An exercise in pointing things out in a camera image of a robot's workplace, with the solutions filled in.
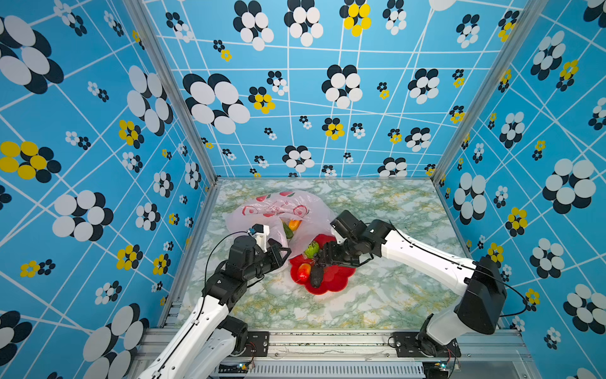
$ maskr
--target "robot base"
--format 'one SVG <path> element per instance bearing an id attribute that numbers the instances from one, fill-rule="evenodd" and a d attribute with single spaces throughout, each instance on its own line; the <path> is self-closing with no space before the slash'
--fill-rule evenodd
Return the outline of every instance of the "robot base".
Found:
<path id="1" fill-rule="evenodd" d="M 419 345 L 419 341 L 417 340 L 417 336 L 419 332 L 394 332 L 392 336 L 395 338 L 396 344 L 396 352 L 398 353 L 398 358 L 424 358 L 428 355 L 424 353 L 424 349 L 422 349 Z M 455 356 L 461 356 L 461 350 L 459 349 L 459 344 L 456 339 L 452 340 L 446 346 L 438 346 L 436 348 L 436 353 L 434 357 L 436 358 L 446 358 L 448 359 L 448 349 L 454 353 Z"/>

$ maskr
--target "blue wallpaper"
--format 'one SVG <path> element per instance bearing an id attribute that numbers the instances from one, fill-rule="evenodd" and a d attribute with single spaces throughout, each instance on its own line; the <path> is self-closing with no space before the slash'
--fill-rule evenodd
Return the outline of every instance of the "blue wallpaper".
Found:
<path id="1" fill-rule="evenodd" d="M 441 191 L 475 259 L 513 292 L 505 323 L 543 378 L 603 379 L 606 2 L 552 0 Z"/>
<path id="2" fill-rule="evenodd" d="M 427 177 L 525 3 L 145 6 L 218 175 Z"/>
<path id="3" fill-rule="evenodd" d="M 3 2 L 0 378 L 121 378 L 208 186 L 115 0 Z"/>

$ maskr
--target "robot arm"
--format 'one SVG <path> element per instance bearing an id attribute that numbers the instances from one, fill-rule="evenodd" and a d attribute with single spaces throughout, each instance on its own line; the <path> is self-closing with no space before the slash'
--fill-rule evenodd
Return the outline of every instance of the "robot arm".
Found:
<path id="1" fill-rule="evenodd" d="M 248 280 L 263 278 L 290 255 L 290 249 L 268 240 L 268 226 L 254 225 L 248 234 L 234 240 L 184 325 L 139 379 L 206 379 L 225 357 L 244 350 L 248 326 L 228 314 Z"/>
<path id="2" fill-rule="evenodd" d="M 484 257 L 475 262 L 445 253 L 385 221 L 366 225 L 347 210 L 331 226 L 337 241 L 325 244 L 314 257 L 312 286 L 321 285 L 324 267 L 359 267 L 375 256 L 392 259 L 426 273 L 461 296 L 460 301 L 425 320 L 416 338 L 425 354 L 437 356 L 466 332 L 494 333 L 507 291 L 496 279 L 499 271 L 492 260 Z M 263 278 L 290 255 L 290 249 L 267 239 L 268 226 L 257 224 L 249 234 L 234 240 L 229 259 L 208 279 L 185 324 L 139 379 L 206 379 L 226 356 L 244 350 L 247 325 L 228 313 L 245 293 L 248 280 Z M 370 257 L 360 262 L 365 254 Z"/>
<path id="3" fill-rule="evenodd" d="M 312 269 L 312 285 L 321 283 L 322 267 L 339 264 L 359 267 L 374 256 L 395 260 L 417 269 L 448 287 L 461 300 L 425 320 L 417 340 L 421 349 L 431 356 L 456 337 L 471 331 L 492 334 L 503 310 L 507 291 L 492 260 L 480 262 L 460 258 L 431 247 L 397 230 L 385 221 L 373 220 L 369 225 L 343 211 L 333 222 L 336 243 L 325 245 Z M 370 258 L 360 263 L 359 257 Z"/>

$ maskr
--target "marble tabletop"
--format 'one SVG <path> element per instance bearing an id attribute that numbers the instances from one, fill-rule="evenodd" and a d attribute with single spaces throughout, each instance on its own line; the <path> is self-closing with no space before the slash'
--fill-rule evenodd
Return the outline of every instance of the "marble tabletop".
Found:
<path id="1" fill-rule="evenodd" d="M 251 197 L 285 190 L 314 193 L 336 214 L 347 209 L 361 220 L 391 220 L 398 229 L 420 241 L 464 256 L 429 180 L 222 180 L 182 299 L 177 327 L 190 315 L 200 297 L 208 253 L 228 234 L 224 214 Z M 234 237 L 227 238 L 211 257 L 209 276 L 214 267 L 227 258 Z M 360 267 L 343 291 L 319 296 L 295 284 L 290 278 L 290 269 L 270 273 L 244 294 L 231 314 L 248 323 L 250 328 L 418 329 L 430 313 L 439 312 L 456 299 L 453 292 L 423 273 L 378 258 Z"/>

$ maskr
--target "plastic bag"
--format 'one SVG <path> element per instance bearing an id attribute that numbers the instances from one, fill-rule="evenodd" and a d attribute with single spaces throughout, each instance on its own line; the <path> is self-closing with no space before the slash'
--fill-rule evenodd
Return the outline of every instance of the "plastic bag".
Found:
<path id="1" fill-rule="evenodd" d="M 302 254 L 317 235 L 330 235 L 330 222 L 335 217 L 316 195 L 306 191 L 285 191 L 250 198 L 224 218 L 230 233 L 248 230 L 254 224 L 268 225 L 268 238 L 289 247 L 292 250 L 290 258 L 293 258 Z M 301 220 L 301 225 L 293 238 L 287 240 L 282 222 L 288 224 L 289 220 Z"/>

